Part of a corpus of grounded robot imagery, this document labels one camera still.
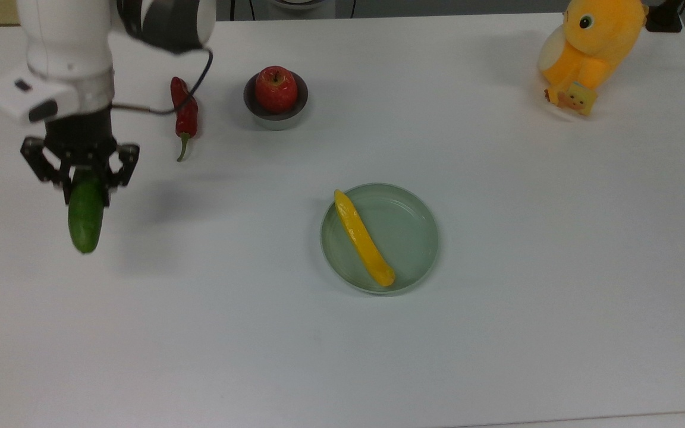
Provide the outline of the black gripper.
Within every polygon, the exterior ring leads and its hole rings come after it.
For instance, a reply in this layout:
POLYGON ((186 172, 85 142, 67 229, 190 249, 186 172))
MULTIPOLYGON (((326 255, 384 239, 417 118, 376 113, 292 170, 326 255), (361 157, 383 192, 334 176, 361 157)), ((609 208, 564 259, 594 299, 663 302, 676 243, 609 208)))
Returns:
POLYGON ((27 136, 20 149, 36 178, 62 190, 67 206, 73 193, 71 168, 95 169, 103 173, 103 205, 109 207, 111 193, 128 186, 140 152, 138 144, 117 144, 112 135, 111 108, 49 120, 45 130, 45 140, 27 136), (59 159, 59 168, 48 160, 46 149, 59 159), (111 155, 117 155, 120 162, 116 171, 111 168, 111 155))

